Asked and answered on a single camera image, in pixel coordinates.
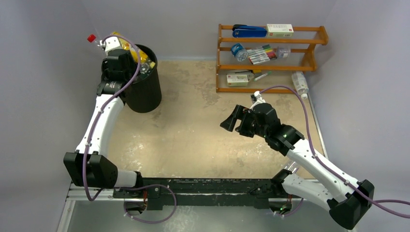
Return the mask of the clear bottle white cap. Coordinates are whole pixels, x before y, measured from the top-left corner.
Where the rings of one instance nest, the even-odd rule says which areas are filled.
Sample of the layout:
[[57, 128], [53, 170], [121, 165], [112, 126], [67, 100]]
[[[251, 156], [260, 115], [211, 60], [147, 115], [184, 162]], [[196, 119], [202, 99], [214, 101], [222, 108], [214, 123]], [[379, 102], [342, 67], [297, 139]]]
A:
[[149, 73], [153, 69], [153, 66], [151, 64], [152, 62], [142, 63], [140, 66], [139, 74], [143, 75], [143, 74]]

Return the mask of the yellow lemon drink bottle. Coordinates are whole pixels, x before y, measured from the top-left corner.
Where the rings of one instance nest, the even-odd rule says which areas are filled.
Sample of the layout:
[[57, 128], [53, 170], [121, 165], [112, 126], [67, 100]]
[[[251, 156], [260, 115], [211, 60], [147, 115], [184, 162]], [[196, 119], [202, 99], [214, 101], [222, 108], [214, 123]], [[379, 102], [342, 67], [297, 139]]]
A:
[[130, 40], [124, 39], [124, 37], [118, 32], [113, 32], [110, 37], [112, 36], [117, 36], [119, 38], [123, 49], [112, 50], [109, 53], [131, 53], [135, 62], [140, 66], [144, 62], [152, 62], [151, 65], [153, 66], [153, 69], [155, 68], [156, 62], [154, 58], [151, 58], [151, 56], [147, 52], [143, 51], [141, 47], [132, 45]]

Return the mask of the red cap bottle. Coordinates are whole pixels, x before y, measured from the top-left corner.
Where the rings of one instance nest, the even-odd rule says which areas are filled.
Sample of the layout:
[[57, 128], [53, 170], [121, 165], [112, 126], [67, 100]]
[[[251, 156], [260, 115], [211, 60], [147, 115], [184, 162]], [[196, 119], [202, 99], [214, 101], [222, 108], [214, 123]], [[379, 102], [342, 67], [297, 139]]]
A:
[[91, 44], [94, 44], [95, 46], [97, 46], [98, 48], [102, 48], [102, 41], [94, 34], [90, 34], [87, 37], [87, 41]]

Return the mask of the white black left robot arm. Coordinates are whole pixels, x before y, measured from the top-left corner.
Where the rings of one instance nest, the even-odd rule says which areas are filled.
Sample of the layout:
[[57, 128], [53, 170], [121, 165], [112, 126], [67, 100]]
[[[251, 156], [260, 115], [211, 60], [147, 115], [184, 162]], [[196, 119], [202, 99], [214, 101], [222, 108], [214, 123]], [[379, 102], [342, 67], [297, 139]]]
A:
[[102, 61], [102, 80], [97, 87], [96, 104], [85, 135], [63, 163], [78, 187], [112, 189], [125, 187], [133, 198], [144, 193], [138, 174], [120, 170], [107, 158], [108, 140], [114, 123], [126, 103], [126, 88], [139, 73], [130, 51], [115, 49]]

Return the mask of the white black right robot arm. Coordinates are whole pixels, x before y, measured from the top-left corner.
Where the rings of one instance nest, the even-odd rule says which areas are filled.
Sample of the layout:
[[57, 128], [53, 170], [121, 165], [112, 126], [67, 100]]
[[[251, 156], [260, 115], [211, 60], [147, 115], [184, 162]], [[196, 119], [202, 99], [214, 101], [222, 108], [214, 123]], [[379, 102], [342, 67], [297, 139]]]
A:
[[311, 173], [320, 184], [303, 180], [290, 171], [281, 171], [273, 179], [272, 192], [300, 196], [327, 210], [340, 226], [351, 230], [372, 206], [374, 185], [346, 174], [310, 148], [309, 140], [294, 127], [282, 124], [275, 109], [260, 103], [248, 109], [237, 105], [220, 126], [240, 135], [265, 139], [269, 147], [295, 161]]

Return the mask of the clear bottle under right arm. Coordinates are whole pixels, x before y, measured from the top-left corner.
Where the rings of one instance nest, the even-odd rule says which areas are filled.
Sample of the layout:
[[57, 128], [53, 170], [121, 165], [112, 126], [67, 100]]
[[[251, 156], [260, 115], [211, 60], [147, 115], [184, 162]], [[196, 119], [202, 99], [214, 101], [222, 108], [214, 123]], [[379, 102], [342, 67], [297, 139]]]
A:
[[283, 169], [290, 171], [291, 173], [296, 173], [300, 168], [300, 165], [293, 161], [289, 160], [284, 166]]

